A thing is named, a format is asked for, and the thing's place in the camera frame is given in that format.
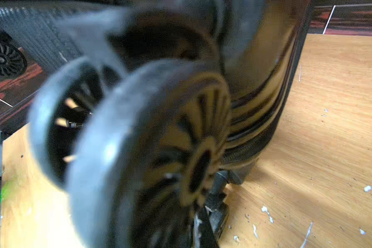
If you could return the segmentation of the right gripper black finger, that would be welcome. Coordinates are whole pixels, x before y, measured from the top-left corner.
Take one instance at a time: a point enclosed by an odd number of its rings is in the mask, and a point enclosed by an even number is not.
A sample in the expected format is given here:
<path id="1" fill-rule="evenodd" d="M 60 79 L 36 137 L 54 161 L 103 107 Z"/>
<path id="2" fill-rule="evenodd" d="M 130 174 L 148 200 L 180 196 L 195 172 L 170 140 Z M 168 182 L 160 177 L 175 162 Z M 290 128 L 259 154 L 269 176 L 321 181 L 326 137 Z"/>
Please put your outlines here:
<path id="1" fill-rule="evenodd" d="M 218 242 L 212 231 L 212 227 L 206 209 L 199 210 L 194 217 L 194 247 L 195 248 L 218 248 Z"/>

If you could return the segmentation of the black hard-shell suitcase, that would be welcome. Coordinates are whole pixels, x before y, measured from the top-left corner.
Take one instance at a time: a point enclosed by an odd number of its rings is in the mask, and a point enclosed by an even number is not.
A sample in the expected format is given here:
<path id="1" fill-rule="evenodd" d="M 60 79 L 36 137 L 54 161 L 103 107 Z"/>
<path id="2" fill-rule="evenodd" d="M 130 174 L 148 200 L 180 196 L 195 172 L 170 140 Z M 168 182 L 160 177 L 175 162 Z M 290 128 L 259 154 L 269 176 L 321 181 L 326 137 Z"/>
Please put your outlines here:
<path id="1" fill-rule="evenodd" d="M 312 1 L 0 1 L 0 26 L 49 77 L 29 112 L 44 175 L 89 248 L 217 242 L 273 138 Z"/>

